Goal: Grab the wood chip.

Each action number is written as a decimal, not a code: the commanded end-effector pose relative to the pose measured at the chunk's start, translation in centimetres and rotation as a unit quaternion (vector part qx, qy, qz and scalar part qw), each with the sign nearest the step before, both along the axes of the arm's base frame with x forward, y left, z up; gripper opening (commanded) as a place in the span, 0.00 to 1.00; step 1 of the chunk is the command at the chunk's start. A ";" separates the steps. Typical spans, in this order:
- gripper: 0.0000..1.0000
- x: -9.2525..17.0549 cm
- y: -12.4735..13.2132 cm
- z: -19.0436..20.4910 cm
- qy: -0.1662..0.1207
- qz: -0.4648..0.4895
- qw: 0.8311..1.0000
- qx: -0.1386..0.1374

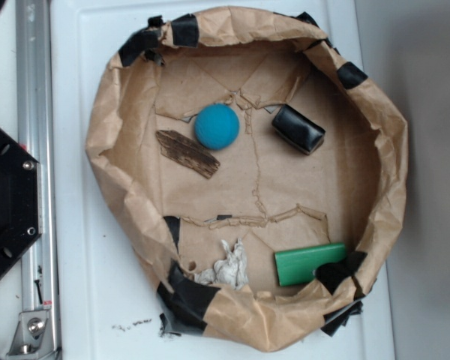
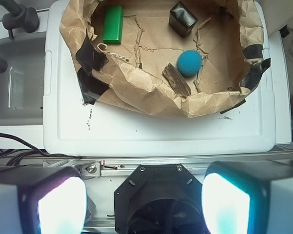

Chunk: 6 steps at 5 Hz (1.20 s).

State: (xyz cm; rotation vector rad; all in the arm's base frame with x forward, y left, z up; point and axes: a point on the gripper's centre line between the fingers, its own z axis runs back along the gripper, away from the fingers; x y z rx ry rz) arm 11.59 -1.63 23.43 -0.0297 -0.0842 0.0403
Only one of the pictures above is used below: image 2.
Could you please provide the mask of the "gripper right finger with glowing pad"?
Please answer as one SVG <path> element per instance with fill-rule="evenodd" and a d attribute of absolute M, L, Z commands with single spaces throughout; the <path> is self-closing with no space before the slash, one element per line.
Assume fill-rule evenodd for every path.
<path fill-rule="evenodd" d="M 293 234 L 293 160 L 211 163 L 202 210 L 212 234 Z"/>

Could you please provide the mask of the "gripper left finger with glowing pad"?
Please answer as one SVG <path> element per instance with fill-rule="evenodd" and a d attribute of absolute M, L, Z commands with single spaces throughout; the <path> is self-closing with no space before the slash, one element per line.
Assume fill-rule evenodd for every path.
<path fill-rule="evenodd" d="M 73 167 L 0 167 L 0 234 L 79 234 L 86 209 Z"/>

